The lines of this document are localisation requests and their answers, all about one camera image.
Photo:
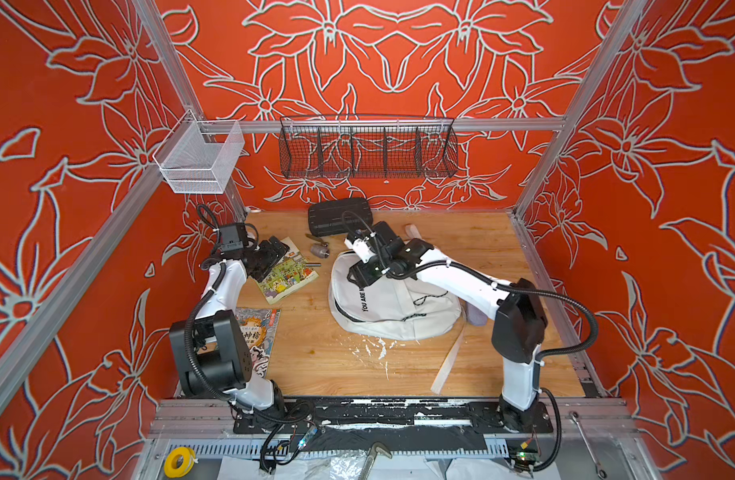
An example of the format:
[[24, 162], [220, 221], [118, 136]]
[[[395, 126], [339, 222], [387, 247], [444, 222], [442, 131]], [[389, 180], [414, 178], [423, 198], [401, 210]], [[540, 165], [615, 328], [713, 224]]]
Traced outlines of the green history comic book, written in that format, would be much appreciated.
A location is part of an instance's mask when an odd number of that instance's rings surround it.
[[287, 254], [258, 284], [259, 290], [269, 305], [277, 304], [318, 278], [318, 273], [308, 265], [307, 260], [291, 238], [285, 237], [281, 242], [289, 248]]

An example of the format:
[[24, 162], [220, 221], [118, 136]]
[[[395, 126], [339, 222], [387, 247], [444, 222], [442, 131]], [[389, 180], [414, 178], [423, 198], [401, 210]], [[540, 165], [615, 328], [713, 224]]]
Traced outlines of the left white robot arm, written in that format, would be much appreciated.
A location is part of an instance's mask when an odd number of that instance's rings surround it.
[[205, 204], [196, 212], [217, 240], [201, 265], [208, 272], [205, 290], [189, 316], [168, 332], [182, 394], [221, 400], [265, 422], [281, 420], [286, 416], [281, 390], [254, 371], [234, 310], [247, 280], [265, 280], [289, 246], [274, 236], [261, 240], [246, 222], [221, 224]]

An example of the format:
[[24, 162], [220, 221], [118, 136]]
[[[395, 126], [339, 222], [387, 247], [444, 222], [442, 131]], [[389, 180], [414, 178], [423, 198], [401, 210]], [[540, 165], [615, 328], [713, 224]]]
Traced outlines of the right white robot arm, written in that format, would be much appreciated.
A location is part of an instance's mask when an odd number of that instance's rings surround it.
[[[545, 358], [585, 351], [599, 337], [595, 314], [573, 298], [537, 289], [525, 279], [513, 283], [481, 273], [425, 240], [403, 241], [383, 221], [370, 226], [356, 213], [345, 211], [340, 222], [347, 231], [346, 247], [359, 257], [346, 274], [350, 283], [369, 287], [383, 278], [419, 280], [457, 296], [493, 320], [491, 343], [503, 358], [499, 412], [503, 427], [509, 431], [527, 430], [541, 413], [539, 377]], [[587, 338], [575, 345], [544, 350], [547, 318], [541, 298], [577, 308], [587, 318]]]

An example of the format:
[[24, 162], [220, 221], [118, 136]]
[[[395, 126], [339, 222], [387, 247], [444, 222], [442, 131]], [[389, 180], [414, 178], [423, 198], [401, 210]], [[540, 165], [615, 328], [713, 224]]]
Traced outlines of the metal pipe elbow fitting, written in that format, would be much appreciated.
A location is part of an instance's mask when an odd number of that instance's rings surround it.
[[327, 243], [313, 243], [310, 246], [310, 252], [312, 255], [319, 259], [327, 259], [330, 256], [330, 249]]

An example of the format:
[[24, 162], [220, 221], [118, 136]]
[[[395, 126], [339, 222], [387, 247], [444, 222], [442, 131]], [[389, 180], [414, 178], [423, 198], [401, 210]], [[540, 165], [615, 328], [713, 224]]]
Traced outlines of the red cartoon story book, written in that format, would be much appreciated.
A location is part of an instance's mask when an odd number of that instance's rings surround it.
[[281, 310], [237, 307], [234, 314], [248, 346], [253, 371], [261, 378], [265, 378]]

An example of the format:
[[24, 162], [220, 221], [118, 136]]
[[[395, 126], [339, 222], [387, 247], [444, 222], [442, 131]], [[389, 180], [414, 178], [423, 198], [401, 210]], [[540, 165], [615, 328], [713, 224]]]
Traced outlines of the white student backpack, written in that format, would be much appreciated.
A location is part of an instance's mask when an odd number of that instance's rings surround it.
[[415, 345], [449, 334], [463, 315], [459, 298], [419, 280], [383, 277], [369, 286], [349, 281], [349, 274], [365, 265], [357, 253], [347, 249], [331, 266], [328, 306], [344, 331]]

